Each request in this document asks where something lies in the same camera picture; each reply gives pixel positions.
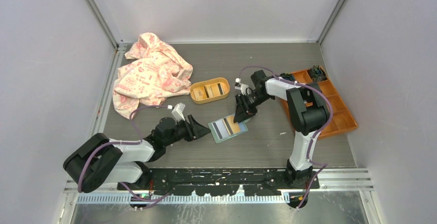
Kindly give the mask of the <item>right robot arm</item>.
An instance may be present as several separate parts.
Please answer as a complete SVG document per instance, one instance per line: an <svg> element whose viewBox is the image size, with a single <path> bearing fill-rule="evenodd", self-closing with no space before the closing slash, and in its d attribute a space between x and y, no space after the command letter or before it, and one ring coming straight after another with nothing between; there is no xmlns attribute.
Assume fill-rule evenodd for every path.
<svg viewBox="0 0 437 224"><path fill-rule="evenodd" d="M280 98L288 104L289 120L295 130L292 154L287 160L285 181L292 188L312 179L314 145L321 131L331 122L332 105L318 84L298 82L291 74L267 76L265 68L254 72L254 88L235 79L236 112L234 122L244 122L258 112L257 107L269 99Z"/></svg>

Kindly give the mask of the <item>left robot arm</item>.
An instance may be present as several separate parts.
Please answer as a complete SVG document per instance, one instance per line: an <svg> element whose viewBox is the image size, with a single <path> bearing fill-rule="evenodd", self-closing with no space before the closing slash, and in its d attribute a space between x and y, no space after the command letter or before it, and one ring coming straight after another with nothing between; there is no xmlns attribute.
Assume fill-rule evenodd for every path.
<svg viewBox="0 0 437 224"><path fill-rule="evenodd" d="M138 141L114 140L96 133L67 157L63 169L77 183L80 193L90 193L108 183L147 189L152 181L148 162L161 158L175 142L191 142L210 132L188 115L179 121L162 118L150 135Z"/></svg>

